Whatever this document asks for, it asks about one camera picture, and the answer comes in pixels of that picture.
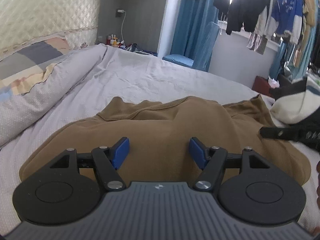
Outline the white rolled duvet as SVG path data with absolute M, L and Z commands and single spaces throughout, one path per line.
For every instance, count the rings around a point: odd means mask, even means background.
M 1 99 L 1 146 L 42 118 L 103 60 L 106 52 L 104 44 L 73 51 L 54 63 L 47 77 L 29 92 Z

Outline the brown hooded sweatshirt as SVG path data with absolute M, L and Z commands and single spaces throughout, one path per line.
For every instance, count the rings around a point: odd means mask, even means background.
M 186 181 L 200 174 L 188 152 L 196 137 L 206 146 L 218 146 L 239 154 L 249 146 L 294 178 L 300 185 L 311 175 L 307 157 L 287 141 L 264 139 L 259 130 L 272 127 L 269 110 L 261 96 L 221 105 L 189 96 L 169 103 L 124 102 L 115 97 L 97 115 L 71 122 L 54 132 L 22 165 L 21 180 L 68 148 L 78 153 L 113 146 L 122 137 L 130 151 L 119 174 L 131 181 Z

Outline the blue and white hanging shirt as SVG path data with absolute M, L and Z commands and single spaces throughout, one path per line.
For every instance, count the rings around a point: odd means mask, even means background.
M 289 38 L 297 45 L 302 30 L 303 0 L 277 0 L 273 6 L 268 34 Z

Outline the bottles on nightstand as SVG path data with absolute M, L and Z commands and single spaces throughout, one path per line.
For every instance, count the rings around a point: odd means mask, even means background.
M 106 44 L 114 48 L 125 48 L 124 41 L 117 38 L 115 34 L 107 35 Z

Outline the patchwork pillow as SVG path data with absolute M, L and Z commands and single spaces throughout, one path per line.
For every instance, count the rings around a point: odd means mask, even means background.
M 28 93 L 36 84 L 46 81 L 56 64 L 69 52 L 65 38 L 52 37 L 1 60 L 1 101 Z

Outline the blue curtain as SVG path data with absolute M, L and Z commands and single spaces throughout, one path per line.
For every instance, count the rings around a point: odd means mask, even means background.
M 219 10 L 214 0 L 181 0 L 171 54 L 194 59 L 202 33 L 209 22 L 218 24 Z

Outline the white bed sheet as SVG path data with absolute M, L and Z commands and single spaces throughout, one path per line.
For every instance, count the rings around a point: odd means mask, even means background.
M 107 46 L 103 60 L 70 89 L 42 118 L 1 146 L 1 234 L 19 223 L 12 194 L 18 172 L 30 155 L 55 131 L 70 122 L 94 116 L 114 97 L 126 102 L 171 102 L 186 96 L 225 105 L 248 100 L 256 92 L 207 72 L 180 67 L 154 56 Z

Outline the red box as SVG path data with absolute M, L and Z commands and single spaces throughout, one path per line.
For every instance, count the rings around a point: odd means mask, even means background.
M 273 98 L 273 95 L 270 93 L 270 88 L 271 87 L 265 78 L 260 76 L 255 77 L 255 80 L 252 86 L 253 91 Z

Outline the cream quilted headboard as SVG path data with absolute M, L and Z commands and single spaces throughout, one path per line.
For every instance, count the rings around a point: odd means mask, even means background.
M 1 0 L 1 57 L 50 35 L 95 42 L 100 0 Z

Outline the black hanging jacket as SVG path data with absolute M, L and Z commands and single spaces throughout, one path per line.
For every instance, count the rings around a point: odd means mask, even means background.
M 226 34 L 240 32 L 242 28 L 252 33 L 259 15 L 269 5 L 270 0 L 214 0 L 213 6 L 227 17 Z

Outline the blue chair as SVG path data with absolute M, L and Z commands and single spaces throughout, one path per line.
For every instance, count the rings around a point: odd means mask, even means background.
M 196 48 L 194 59 L 179 54 L 164 56 L 162 59 L 183 67 L 208 72 L 213 48 L 219 34 L 220 27 L 214 22 L 209 22 L 205 27 L 200 44 Z

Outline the striped hanging garment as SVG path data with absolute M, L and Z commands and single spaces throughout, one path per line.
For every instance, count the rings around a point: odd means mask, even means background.
M 263 55 L 266 49 L 268 39 L 265 35 L 260 36 L 256 33 L 251 33 L 248 39 L 247 48 L 253 50 L 260 55 Z

